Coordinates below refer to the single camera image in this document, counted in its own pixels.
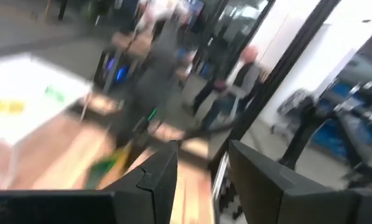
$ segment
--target floor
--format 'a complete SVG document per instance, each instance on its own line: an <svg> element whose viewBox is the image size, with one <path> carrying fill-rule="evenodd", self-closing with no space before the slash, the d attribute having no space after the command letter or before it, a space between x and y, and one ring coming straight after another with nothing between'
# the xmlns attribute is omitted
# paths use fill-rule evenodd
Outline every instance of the floor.
<svg viewBox="0 0 372 224"><path fill-rule="evenodd" d="M90 79L95 72L101 50L107 46L109 36L100 28L89 29L69 9L62 23L55 22L57 6L51 8L50 22L44 21L45 1L0 0L0 56L20 52L32 52L70 71ZM39 16L32 19L32 12ZM167 120L178 128L195 126L208 111L215 95L204 102L197 118L191 118L181 107L190 103L204 86L200 77L189 79L182 93L174 93L169 103ZM227 133L210 140L212 157L222 144ZM270 134L268 126L257 121L241 140L261 151L270 158L277 159L286 150L286 143L278 136ZM297 165L297 171L324 185L340 189L344 186L340 177L347 168L321 150L307 147Z"/></svg>

